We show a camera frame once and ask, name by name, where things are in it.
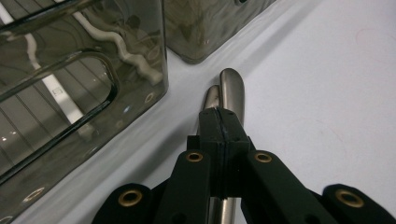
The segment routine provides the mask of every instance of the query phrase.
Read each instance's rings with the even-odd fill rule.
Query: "brass screw hole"
[[[344,203],[351,207],[360,208],[364,206],[364,201],[361,197],[345,189],[337,190],[335,192],[335,197],[341,203]]]
[[[187,160],[192,162],[201,161],[203,158],[204,156],[201,153],[197,153],[197,152],[192,152],[189,155],[187,155]]]
[[[270,155],[265,154],[263,152],[257,153],[254,158],[256,159],[256,161],[259,162],[270,162],[272,160],[272,157]]]
[[[142,192],[137,189],[124,191],[119,197],[119,204],[124,207],[130,207],[138,204],[143,198]]]

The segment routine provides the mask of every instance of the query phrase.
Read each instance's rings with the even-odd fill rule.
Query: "white surface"
[[[256,148],[313,191],[353,186],[396,216],[395,11],[394,0],[279,0],[201,64],[168,52],[166,96],[15,223],[90,223],[116,187],[162,182],[226,67],[245,80]]]

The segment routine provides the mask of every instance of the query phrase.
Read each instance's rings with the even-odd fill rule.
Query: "clear plastic bin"
[[[166,45],[200,63],[275,0],[164,0]]]
[[[0,223],[159,101],[158,0],[0,0]]]

